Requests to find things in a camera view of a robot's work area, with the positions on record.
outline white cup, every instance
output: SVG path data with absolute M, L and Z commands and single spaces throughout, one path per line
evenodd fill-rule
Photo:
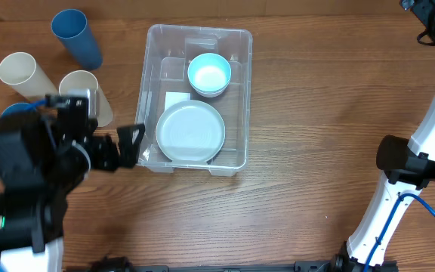
M 98 126 L 103 127 L 110 124 L 113 120 L 112 108 L 94 74 L 84 70 L 71 72 L 61 80 L 58 91 L 60 95 L 65 95 L 71 90 L 86 88 L 90 91 L 97 91 Z
M 58 94 L 35 58 L 25 52 L 16 52 L 4 58 L 0 63 L 0 79 L 28 100 Z

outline bowl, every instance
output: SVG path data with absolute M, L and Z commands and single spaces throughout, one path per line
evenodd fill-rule
M 217 97 L 230 84 L 231 65 L 219 54 L 200 54 L 190 62 L 187 77 L 198 94 Z

